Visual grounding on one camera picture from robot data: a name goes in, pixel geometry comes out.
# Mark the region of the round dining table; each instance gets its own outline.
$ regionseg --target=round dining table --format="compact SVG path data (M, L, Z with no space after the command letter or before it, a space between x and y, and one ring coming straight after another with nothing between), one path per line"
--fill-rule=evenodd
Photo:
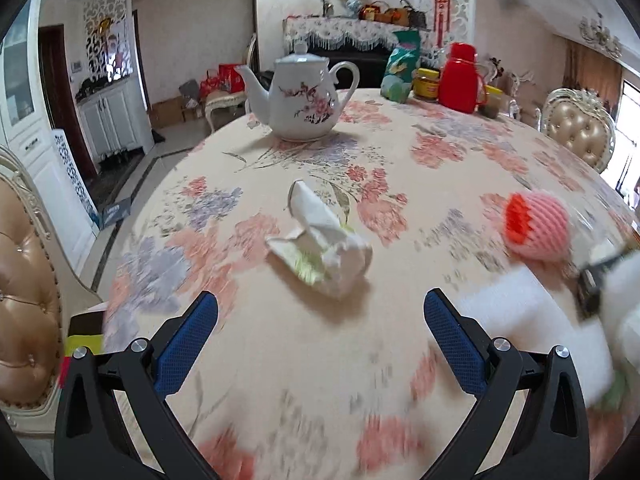
M299 179L373 248L342 300L305 285L265 244L296 228L287 195ZM208 290L218 323L167 403L223 480L421 478L475 401L425 324L425 294L439 287L455 305L522 264L500 224L510 194L527 189L560 197L597 240L622 246L632 235L632 212L598 173L507 117L359 89L330 134L297 144L243 116L194 148L144 206L111 285L104 350L150 338ZM535 267L576 322L559 267ZM638 418L638 392L589 410L592 477ZM482 468L500 462L524 399L516 393ZM124 401L122 410L154 464Z

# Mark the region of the red pitcher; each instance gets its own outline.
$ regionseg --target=red pitcher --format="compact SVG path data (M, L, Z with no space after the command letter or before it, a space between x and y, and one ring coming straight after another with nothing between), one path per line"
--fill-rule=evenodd
M478 102L478 83L484 91L484 100ZM459 112L472 114L476 105L486 104L486 87L476 71L476 48L466 43L453 43L451 54L440 75L438 102Z

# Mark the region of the black handbag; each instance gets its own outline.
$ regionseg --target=black handbag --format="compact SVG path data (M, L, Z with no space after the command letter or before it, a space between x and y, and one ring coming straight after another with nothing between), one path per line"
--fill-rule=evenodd
M421 28L427 30L427 15L421 10L417 10L409 0L400 0L400 5L404 5L404 8L409 13L409 27Z

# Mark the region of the tufted leather chair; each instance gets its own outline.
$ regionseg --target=tufted leather chair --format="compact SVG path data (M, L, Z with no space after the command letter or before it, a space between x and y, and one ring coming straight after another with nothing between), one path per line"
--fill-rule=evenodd
M66 260L33 181L0 146L0 409L15 433L53 434L69 320L98 303Z
M546 99L541 131L579 156L598 173L611 160L616 126L593 91L554 90Z

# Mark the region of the snack bag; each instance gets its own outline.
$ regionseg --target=snack bag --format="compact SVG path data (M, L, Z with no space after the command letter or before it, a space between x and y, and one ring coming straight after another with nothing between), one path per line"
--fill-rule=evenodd
M398 38L398 46L386 64L380 95L396 103L405 103L420 59L420 33L417 30L400 30L394 34Z

